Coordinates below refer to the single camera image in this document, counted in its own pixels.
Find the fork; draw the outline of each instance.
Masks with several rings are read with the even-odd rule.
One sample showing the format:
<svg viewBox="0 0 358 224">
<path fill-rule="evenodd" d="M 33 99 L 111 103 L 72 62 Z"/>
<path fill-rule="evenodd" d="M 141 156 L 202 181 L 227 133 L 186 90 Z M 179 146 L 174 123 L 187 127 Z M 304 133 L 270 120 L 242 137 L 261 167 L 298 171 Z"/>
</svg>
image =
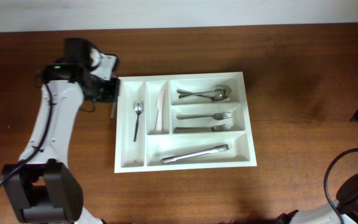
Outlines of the fork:
<svg viewBox="0 0 358 224">
<path fill-rule="evenodd" d="M 196 127 L 196 128 L 178 127 L 173 130 L 173 133 L 180 134 L 180 133 L 230 131 L 232 128 L 233 125 L 230 124 L 215 125 L 212 127 Z"/>
<path fill-rule="evenodd" d="M 228 119 L 233 117 L 232 112 L 222 112 L 216 114 L 205 114 L 205 115 L 177 115 L 177 119 L 193 119 L 193 118 L 213 118 L 217 121 Z"/>
</svg>

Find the white plastic knife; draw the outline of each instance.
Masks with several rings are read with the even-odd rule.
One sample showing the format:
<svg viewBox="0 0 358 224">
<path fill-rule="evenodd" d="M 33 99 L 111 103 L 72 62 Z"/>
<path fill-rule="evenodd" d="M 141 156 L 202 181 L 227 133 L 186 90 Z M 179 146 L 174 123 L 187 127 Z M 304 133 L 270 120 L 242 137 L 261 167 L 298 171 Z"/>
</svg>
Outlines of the white plastic knife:
<svg viewBox="0 0 358 224">
<path fill-rule="evenodd" d="M 163 106 L 164 106 L 164 96 L 165 96 L 165 89 L 162 89 L 160 95 L 157 98 L 157 103 L 155 104 L 155 107 L 157 107 L 157 120 L 155 122 L 154 132 L 156 134 L 162 133 L 162 113 L 163 113 Z"/>
</svg>

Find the utensil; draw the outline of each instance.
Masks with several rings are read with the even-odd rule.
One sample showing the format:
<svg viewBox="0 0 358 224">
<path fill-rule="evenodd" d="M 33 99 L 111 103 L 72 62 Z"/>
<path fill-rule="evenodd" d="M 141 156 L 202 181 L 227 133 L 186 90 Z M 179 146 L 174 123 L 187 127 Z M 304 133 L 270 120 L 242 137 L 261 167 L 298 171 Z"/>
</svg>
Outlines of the utensil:
<svg viewBox="0 0 358 224">
<path fill-rule="evenodd" d="M 230 95 L 232 90 L 231 88 L 228 86 L 228 85 L 216 85 L 213 87 L 214 90 L 211 90 L 211 91 L 207 91 L 207 92 L 214 92 L 214 91 L 223 91 L 223 95 Z M 201 92 L 201 93 L 192 93 L 190 91 L 187 91 L 187 90 L 182 90 L 182 89 L 177 89 L 177 93 L 181 94 L 179 95 L 179 99 L 182 99 L 182 98 L 187 98 L 187 97 L 190 97 L 191 96 L 203 96 L 203 97 L 208 97 L 210 98 L 210 96 L 208 95 L 203 95 L 203 93 L 207 93 L 207 92 Z"/>
<path fill-rule="evenodd" d="M 230 97 L 227 95 L 219 94 L 209 98 L 212 100 L 212 103 L 225 103 L 230 101 Z"/>
<path fill-rule="evenodd" d="M 156 134 L 162 133 L 162 113 L 163 113 L 163 104 L 164 104 L 164 96 L 165 96 L 165 89 L 162 89 L 155 106 L 157 107 L 157 120 L 155 122 L 155 129 L 154 132 Z"/>
<path fill-rule="evenodd" d="M 230 101 L 230 97 L 224 94 L 218 94 L 215 96 L 206 96 L 206 95 L 196 95 L 196 96 L 200 96 L 200 97 L 204 97 L 204 98 L 208 98 L 210 100 L 212 100 L 212 103 L 225 103 L 225 102 L 229 102 Z"/>
<path fill-rule="evenodd" d="M 214 89 L 214 90 L 204 91 L 204 92 L 199 92 L 199 93 L 180 94 L 180 95 L 179 95 L 179 100 L 182 100 L 182 99 L 185 99 L 185 98 L 189 98 L 189 97 L 191 97 L 191 96 L 200 95 L 200 94 L 213 93 L 213 92 L 216 92 L 216 91 L 222 91 L 222 92 L 224 92 L 224 89 L 222 89 L 222 88 L 217 88 L 217 89 Z"/>
<path fill-rule="evenodd" d="M 171 157 L 166 157 L 160 160 L 161 163 L 166 164 L 169 162 L 175 162 L 175 161 L 179 161 L 181 159 L 189 159 L 189 158 L 193 158 L 196 156 L 205 156 L 208 154 L 212 154 L 212 153 L 217 153 L 217 152 L 224 152 L 229 150 L 229 146 L 227 144 L 221 145 L 221 146 L 216 146 L 216 147 L 212 147 L 210 149 L 204 149 L 201 151 L 196 151 L 196 152 L 191 152 L 188 154 L 184 154 L 184 155 L 180 155 L 180 156 L 171 156 Z"/>
<path fill-rule="evenodd" d="M 134 142 L 136 142 L 137 136 L 137 129 L 139 128 L 139 116 L 143 113 L 143 105 L 142 103 L 135 103 L 135 113 L 137 114 L 136 124 L 135 124 L 135 135 L 134 135 Z"/>
<path fill-rule="evenodd" d="M 213 118 L 217 121 L 232 118 L 232 112 L 222 112 L 216 114 L 205 114 L 205 115 L 177 115 L 177 119 L 194 119 L 194 118 Z"/>
<path fill-rule="evenodd" d="M 230 131 L 232 128 L 233 125 L 229 125 L 229 124 L 215 125 L 212 127 L 196 127 L 196 128 L 177 127 L 173 130 L 173 133 L 181 134 L 181 133 Z"/>
</svg>

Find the white cutlery tray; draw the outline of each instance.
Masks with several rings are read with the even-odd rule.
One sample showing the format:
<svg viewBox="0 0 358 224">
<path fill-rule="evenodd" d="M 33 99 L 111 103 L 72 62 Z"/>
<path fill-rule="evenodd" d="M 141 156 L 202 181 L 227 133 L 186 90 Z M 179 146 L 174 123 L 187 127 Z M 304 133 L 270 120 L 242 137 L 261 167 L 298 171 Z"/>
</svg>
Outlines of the white cutlery tray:
<svg viewBox="0 0 358 224">
<path fill-rule="evenodd" d="M 159 75 L 120 77 L 117 102 L 117 136 L 115 173 L 158 170 L 203 169 L 218 167 L 256 166 L 254 142 L 249 120 L 246 89 L 242 72 L 192 75 Z M 179 100 L 177 89 L 199 92 L 215 85 L 232 89 L 230 102 L 212 103 L 207 98 L 192 96 Z M 155 134 L 157 98 L 165 89 L 163 133 Z M 142 102 L 144 112 L 139 117 L 137 140 L 133 142 L 137 115 L 134 103 Z M 234 113 L 233 118 L 216 121 L 213 118 L 177 120 L 178 114 Z M 232 131 L 174 134 L 175 127 L 211 127 L 234 125 Z M 169 164 L 160 159 L 227 144 L 228 151 L 194 157 Z"/>
</svg>

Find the metal spoon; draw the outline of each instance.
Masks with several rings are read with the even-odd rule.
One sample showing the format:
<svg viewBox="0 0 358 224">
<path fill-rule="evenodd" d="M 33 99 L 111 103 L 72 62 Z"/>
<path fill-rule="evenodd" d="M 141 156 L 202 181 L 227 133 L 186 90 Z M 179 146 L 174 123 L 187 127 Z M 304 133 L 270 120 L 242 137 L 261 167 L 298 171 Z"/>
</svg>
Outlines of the metal spoon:
<svg viewBox="0 0 358 224">
<path fill-rule="evenodd" d="M 136 125 L 135 125 L 135 136 L 134 136 L 134 142 L 136 142 L 136 136 L 137 136 L 137 129 L 139 127 L 139 115 L 141 113 L 143 113 L 143 105 L 142 103 L 135 103 L 135 113 L 137 114 L 137 119 L 136 119 Z"/>
<path fill-rule="evenodd" d="M 192 92 L 182 90 L 182 89 L 178 89 L 177 92 L 178 93 L 192 93 Z M 197 96 L 208 98 L 208 99 L 212 100 L 212 103 L 225 103 L 225 102 L 230 101 L 230 97 L 225 94 L 219 94 L 219 95 L 215 95 L 215 96 L 206 96 L 206 95 L 197 95 Z"/>
<path fill-rule="evenodd" d="M 223 92 L 222 94 L 227 95 L 227 96 L 229 96 L 231 94 L 231 91 L 232 91 L 231 88 L 228 85 L 216 85 L 213 88 L 214 88 L 214 90 L 211 90 L 209 92 L 222 91 Z M 184 98 L 190 97 L 190 95 L 208 97 L 208 95 L 200 95 L 200 93 L 192 93 L 190 91 L 182 90 L 182 89 L 177 89 L 177 93 L 180 94 L 179 99 L 184 99 Z"/>
<path fill-rule="evenodd" d="M 223 94 L 209 97 L 209 99 L 212 100 L 212 103 L 225 103 L 230 101 L 230 97 Z"/>
<path fill-rule="evenodd" d="M 188 97 L 191 97 L 191 96 L 197 96 L 197 95 L 200 95 L 200 94 L 213 93 L 213 92 L 216 92 L 216 91 L 225 92 L 225 90 L 223 88 L 216 88 L 214 90 L 204 91 L 204 92 L 199 92 L 199 93 L 180 94 L 179 95 L 179 100 L 182 100 L 182 99 L 185 99 L 185 98 L 188 98 Z"/>
</svg>

